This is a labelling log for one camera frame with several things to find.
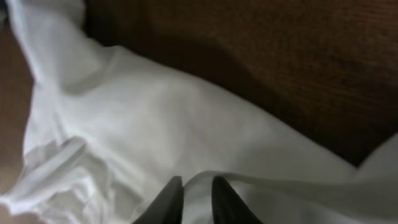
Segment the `white t-shirt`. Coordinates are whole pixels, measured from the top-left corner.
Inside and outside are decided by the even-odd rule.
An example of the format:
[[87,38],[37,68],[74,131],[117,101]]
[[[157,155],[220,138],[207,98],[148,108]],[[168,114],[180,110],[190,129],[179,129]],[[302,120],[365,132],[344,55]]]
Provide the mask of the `white t-shirt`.
[[87,38],[82,1],[7,5],[35,80],[11,214],[131,223],[176,177],[182,221],[211,223],[220,175],[263,223],[397,222],[396,137],[355,169],[214,84]]

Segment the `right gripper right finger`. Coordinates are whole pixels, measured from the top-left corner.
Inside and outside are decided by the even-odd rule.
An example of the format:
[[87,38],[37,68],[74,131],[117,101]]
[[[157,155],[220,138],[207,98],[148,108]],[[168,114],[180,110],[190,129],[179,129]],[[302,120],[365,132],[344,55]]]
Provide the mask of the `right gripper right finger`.
[[214,224],[262,224],[223,177],[212,181],[211,206]]

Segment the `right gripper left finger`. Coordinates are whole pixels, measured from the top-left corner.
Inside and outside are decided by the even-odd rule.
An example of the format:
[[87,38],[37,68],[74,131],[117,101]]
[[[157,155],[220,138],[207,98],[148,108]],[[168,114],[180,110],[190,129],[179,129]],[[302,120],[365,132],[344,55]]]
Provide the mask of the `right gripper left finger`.
[[132,224],[181,224],[183,185],[180,176],[172,177],[145,212]]

